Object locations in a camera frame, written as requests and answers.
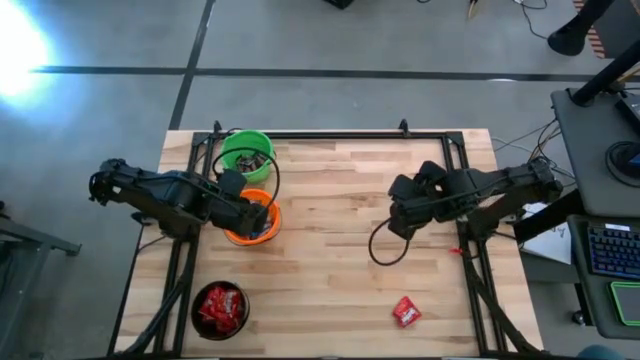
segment keyboard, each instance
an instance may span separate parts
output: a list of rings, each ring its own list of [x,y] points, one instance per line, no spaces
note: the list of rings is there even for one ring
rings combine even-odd
[[[640,279],[640,231],[628,226],[589,224],[591,271]]]

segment wooden table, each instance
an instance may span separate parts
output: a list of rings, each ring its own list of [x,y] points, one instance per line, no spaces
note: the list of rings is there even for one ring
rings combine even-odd
[[[461,131],[471,167],[495,170],[488,131]],[[167,133],[158,171],[186,169],[192,135]],[[440,141],[274,140],[274,145],[282,172],[277,199],[282,230],[268,243],[239,247],[207,225],[192,287],[191,299],[212,281],[236,282],[249,295],[249,321],[222,342],[200,338],[189,321],[183,356],[477,355],[462,261],[449,252],[458,247],[453,222],[432,222],[418,231],[395,266],[377,266],[367,252],[371,230],[389,216],[391,182],[401,173],[412,176],[425,160],[444,166]],[[272,174],[264,188],[272,191],[274,180]],[[158,235],[157,229],[146,229],[141,244]],[[403,245],[384,230],[375,251],[389,260]],[[501,306],[542,348],[516,243],[495,237],[487,246]],[[138,256],[116,350],[129,346],[157,310],[170,248],[170,240],[161,241]],[[399,329],[391,311],[405,295],[422,318]],[[483,314],[493,344],[488,311]],[[173,339],[171,326],[167,336]]]

